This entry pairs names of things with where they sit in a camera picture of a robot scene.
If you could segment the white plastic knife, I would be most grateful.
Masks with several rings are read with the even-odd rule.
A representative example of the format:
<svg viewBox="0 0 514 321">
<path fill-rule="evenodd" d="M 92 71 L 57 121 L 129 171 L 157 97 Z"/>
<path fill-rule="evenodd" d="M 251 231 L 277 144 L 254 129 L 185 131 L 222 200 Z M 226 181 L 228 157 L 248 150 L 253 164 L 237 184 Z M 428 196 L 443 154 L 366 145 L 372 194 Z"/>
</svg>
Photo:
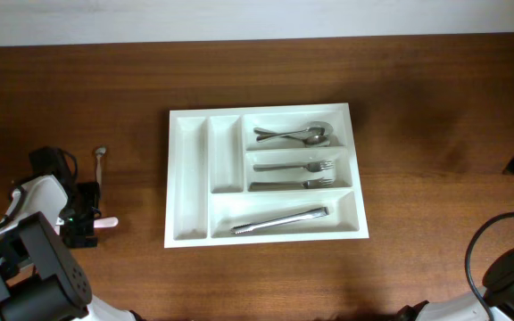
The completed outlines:
<svg viewBox="0 0 514 321">
<path fill-rule="evenodd" d="M 119 220 L 116 217 L 107 217 L 96 219 L 93 223 L 94 228 L 112 228 L 119 224 Z"/>
</svg>

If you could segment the metal fork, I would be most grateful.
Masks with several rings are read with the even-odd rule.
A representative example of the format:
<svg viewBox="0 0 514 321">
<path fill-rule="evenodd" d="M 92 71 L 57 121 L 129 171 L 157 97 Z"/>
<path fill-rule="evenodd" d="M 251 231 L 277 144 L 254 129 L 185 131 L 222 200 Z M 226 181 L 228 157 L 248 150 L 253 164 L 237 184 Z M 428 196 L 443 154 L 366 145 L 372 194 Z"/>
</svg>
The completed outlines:
<svg viewBox="0 0 514 321">
<path fill-rule="evenodd" d="M 314 162 L 297 162 L 285 164 L 261 164 L 254 165 L 255 172 L 275 171 L 284 169 L 304 169 L 311 173 L 321 172 L 332 169 L 335 163 L 332 160 L 319 160 Z"/>
<path fill-rule="evenodd" d="M 330 178 L 317 178 L 299 182 L 254 182 L 249 185 L 249 190 L 252 192 L 260 192 L 272 190 L 319 189 L 330 187 L 334 182 L 335 180 Z"/>
</svg>

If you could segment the metal tongs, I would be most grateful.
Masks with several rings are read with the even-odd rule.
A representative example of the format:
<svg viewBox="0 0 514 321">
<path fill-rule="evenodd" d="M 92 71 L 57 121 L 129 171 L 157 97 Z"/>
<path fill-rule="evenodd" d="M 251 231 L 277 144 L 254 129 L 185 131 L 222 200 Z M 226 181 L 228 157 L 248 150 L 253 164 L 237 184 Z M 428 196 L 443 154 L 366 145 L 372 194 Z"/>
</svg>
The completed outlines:
<svg viewBox="0 0 514 321">
<path fill-rule="evenodd" d="M 272 228 L 275 226 L 283 226 L 287 224 L 293 224 L 302 222 L 305 220 L 311 220 L 315 218 L 324 218 L 329 215 L 329 210 L 327 207 L 321 207 L 313 210 L 307 210 L 305 212 L 281 217 L 281 218 L 273 218 L 270 220 L 257 222 L 257 223 L 249 223 L 241 226 L 234 226 L 230 228 L 230 233 L 233 235 L 240 235 L 251 233 L 257 230 L 262 230 L 266 228 Z"/>
</svg>

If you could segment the metal tablespoon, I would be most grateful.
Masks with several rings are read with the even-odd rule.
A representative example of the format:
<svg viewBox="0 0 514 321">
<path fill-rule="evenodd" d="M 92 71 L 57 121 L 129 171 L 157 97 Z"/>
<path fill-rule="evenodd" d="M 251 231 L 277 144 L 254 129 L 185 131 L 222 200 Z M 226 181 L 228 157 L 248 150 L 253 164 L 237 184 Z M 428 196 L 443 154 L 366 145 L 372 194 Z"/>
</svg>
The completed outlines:
<svg viewBox="0 0 514 321">
<path fill-rule="evenodd" d="M 300 142 L 315 141 L 318 142 L 321 136 L 330 136 L 334 131 L 332 125 L 324 121 L 309 122 L 304 129 L 298 129 L 289 132 L 274 132 L 265 128 L 254 128 L 253 132 L 258 135 L 256 141 L 264 143 L 276 138 L 287 138 L 298 140 Z"/>
<path fill-rule="evenodd" d="M 273 135 L 274 131 L 269 131 L 264 128 L 254 128 L 253 132 L 257 135 Z M 330 138 L 328 136 L 323 135 L 316 135 L 316 136 L 310 136 L 307 138 L 298 138 L 297 136 L 285 136 L 286 139 L 292 139 L 300 141 L 304 144 L 305 147 L 325 147 L 330 146 Z"/>
</svg>

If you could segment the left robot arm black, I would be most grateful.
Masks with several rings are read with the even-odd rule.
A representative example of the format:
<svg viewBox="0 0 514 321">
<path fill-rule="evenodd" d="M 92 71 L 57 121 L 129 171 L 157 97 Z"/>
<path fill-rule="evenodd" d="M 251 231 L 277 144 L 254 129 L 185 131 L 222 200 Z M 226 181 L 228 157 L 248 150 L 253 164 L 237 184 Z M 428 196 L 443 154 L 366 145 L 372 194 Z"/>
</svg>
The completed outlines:
<svg viewBox="0 0 514 321">
<path fill-rule="evenodd" d="M 96 247 L 97 228 L 119 223 L 99 210 L 102 170 L 80 183 L 76 158 L 49 146 L 29 162 L 33 174 L 13 187 L 0 221 L 0 321 L 143 321 L 95 296 L 71 254 Z"/>
</svg>

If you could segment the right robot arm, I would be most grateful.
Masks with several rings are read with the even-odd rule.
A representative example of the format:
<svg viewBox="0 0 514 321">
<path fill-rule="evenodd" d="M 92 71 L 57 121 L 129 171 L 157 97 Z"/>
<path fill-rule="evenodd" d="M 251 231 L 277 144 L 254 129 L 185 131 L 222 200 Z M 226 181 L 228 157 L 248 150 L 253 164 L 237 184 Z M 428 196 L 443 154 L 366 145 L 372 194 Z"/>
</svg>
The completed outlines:
<svg viewBox="0 0 514 321">
<path fill-rule="evenodd" d="M 514 218 L 514 211 L 487 220 L 473 234 L 464 256 L 464 272 L 470 292 L 453 300 L 431 303 L 427 300 L 400 309 L 397 321 L 484 321 L 514 320 L 514 248 L 504 252 L 485 271 L 482 285 L 476 286 L 471 273 L 472 253 L 487 228 Z"/>
</svg>

